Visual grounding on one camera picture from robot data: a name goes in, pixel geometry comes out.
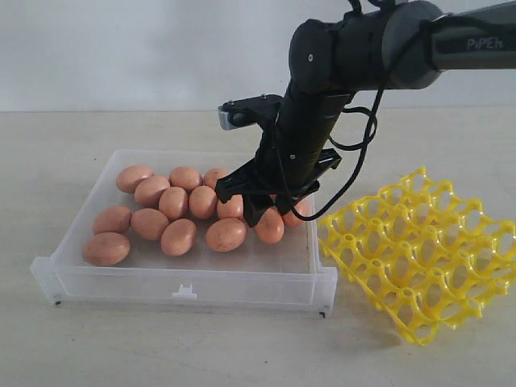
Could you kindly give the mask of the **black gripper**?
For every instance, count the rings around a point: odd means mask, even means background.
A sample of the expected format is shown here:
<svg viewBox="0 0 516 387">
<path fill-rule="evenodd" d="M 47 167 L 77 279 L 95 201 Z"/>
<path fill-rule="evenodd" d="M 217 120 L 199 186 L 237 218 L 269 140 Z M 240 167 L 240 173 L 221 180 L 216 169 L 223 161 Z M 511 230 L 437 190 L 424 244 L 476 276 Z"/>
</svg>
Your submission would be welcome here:
<svg viewBox="0 0 516 387">
<path fill-rule="evenodd" d="M 323 146 L 351 93 L 329 89 L 307 94 L 289 83 L 276 118 L 262 129 L 254 158 L 215 186 L 221 202 L 243 198 L 243 220 L 254 228 L 266 210 L 288 214 L 326 172 L 319 160 Z"/>
</svg>

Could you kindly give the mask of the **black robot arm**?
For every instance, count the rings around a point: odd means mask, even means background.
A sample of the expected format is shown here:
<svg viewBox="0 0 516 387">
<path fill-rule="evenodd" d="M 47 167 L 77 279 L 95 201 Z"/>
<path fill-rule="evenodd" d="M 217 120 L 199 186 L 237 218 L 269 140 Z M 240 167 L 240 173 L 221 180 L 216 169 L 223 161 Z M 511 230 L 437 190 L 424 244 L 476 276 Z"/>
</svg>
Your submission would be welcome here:
<svg viewBox="0 0 516 387">
<path fill-rule="evenodd" d="M 257 125 L 255 155 L 215 184 L 221 202 L 239 195 L 254 227 L 269 208 L 292 212 L 316 192 L 346 150 L 331 138 L 341 114 L 361 91 L 424 89 L 447 70 L 513 69 L 515 5 L 506 2 L 448 14 L 428 1 L 358 2 L 335 23 L 309 19 L 289 46 L 284 95 L 229 101 L 218 109 L 223 129 Z"/>
</svg>

